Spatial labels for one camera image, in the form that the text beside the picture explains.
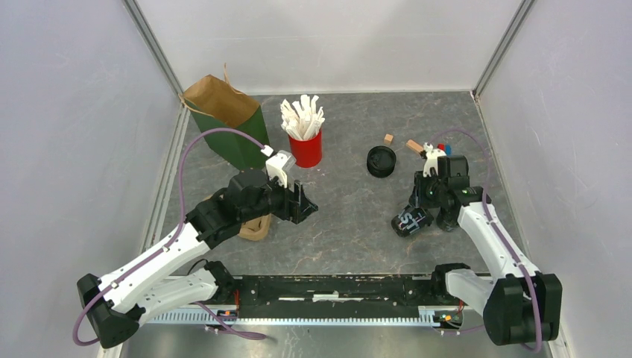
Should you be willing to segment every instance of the black can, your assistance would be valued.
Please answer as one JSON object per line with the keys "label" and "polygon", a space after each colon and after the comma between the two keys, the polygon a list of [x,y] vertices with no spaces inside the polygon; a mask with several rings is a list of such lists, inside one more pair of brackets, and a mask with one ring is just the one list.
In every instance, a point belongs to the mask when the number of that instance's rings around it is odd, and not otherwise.
{"label": "black can", "polygon": [[424,226],[430,226],[434,220],[435,218],[428,210],[409,204],[391,220],[391,227],[397,235],[407,237],[421,230]]}

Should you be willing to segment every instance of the small wooden cube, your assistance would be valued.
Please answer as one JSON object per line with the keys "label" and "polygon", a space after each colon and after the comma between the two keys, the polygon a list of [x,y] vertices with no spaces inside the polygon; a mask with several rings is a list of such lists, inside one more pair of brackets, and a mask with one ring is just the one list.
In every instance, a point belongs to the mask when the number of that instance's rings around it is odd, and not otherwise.
{"label": "small wooden cube", "polygon": [[387,135],[384,136],[384,144],[391,145],[392,142],[393,142],[393,135],[392,134],[387,134]]}
{"label": "small wooden cube", "polygon": [[417,154],[421,154],[423,152],[423,147],[412,139],[409,139],[406,142],[406,146]]}

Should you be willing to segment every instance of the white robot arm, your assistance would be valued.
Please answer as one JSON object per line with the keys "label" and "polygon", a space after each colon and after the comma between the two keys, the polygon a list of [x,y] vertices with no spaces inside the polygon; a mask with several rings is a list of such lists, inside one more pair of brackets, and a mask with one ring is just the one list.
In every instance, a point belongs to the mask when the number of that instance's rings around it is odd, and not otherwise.
{"label": "white robot arm", "polygon": [[533,307],[539,308],[543,340],[555,339],[562,297],[558,278],[543,274],[521,252],[499,221],[491,199],[483,197],[483,188],[470,186],[464,156],[446,156],[428,144],[424,148],[430,160],[423,171],[415,173],[408,206],[393,218],[393,229],[400,236],[409,236],[418,228],[406,225],[406,215],[431,224],[435,218],[429,210],[438,208],[437,226],[445,231],[462,227],[492,279],[480,278],[463,263],[438,265],[432,274],[435,294],[459,298],[472,307],[483,317],[487,334],[497,345],[536,341]]}
{"label": "white robot arm", "polygon": [[[180,235],[168,245],[177,228],[152,248],[102,277],[87,274],[77,286],[82,305],[95,303],[88,317],[103,348],[129,339],[145,322],[195,301],[229,296],[232,277],[219,262],[207,263],[188,276],[163,281],[176,269],[237,235],[241,224],[267,214],[295,224],[318,210],[296,180],[290,190],[285,170],[294,164],[287,152],[266,147],[267,174],[247,170],[234,176],[228,187],[200,202],[186,215]],[[130,270],[143,263],[135,271]]]}

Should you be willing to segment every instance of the cable clip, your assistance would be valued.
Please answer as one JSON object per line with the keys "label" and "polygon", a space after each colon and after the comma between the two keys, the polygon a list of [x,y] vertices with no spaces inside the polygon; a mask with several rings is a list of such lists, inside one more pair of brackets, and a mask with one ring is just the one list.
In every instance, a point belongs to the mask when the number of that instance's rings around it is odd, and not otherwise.
{"label": "cable clip", "polygon": [[211,330],[213,331],[213,333],[215,333],[216,336],[219,336],[219,329],[211,326],[204,326],[205,332],[210,332]]}
{"label": "cable clip", "polygon": [[270,147],[269,145],[266,145],[263,147],[263,149],[261,150],[261,152],[266,156],[266,157],[270,157],[273,153],[274,153],[274,149],[272,149],[272,147]]}

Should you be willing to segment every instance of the bag handle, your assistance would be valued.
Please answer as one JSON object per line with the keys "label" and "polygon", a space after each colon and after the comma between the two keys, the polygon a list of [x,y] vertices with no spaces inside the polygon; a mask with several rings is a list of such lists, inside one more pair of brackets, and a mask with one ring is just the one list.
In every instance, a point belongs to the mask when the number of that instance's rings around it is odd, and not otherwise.
{"label": "bag handle", "polygon": [[[233,86],[230,84],[230,81],[228,80],[228,72],[226,71],[226,63],[225,63],[225,62],[224,62],[224,82],[226,82],[226,84],[228,85],[228,87],[230,87],[230,89],[232,89],[232,90],[233,90],[233,92],[234,92],[236,95],[246,95],[245,93],[243,93],[243,92],[238,91],[237,89],[235,89],[235,87],[233,87]],[[184,100],[184,97],[182,96],[182,93],[179,93],[179,94],[178,94],[178,98],[180,98],[180,103],[182,103],[182,105],[183,105],[184,107],[186,107],[188,110],[190,110],[190,111],[192,111],[192,112],[199,113],[199,114],[203,114],[203,115],[205,115],[205,116],[212,117],[212,116],[211,116],[210,114],[208,114],[208,113],[202,112],[201,110],[196,110],[196,109],[192,108],[191,106],[189,106],[189,104],[187,104],[187,103],[186,103],[186,101]]]}

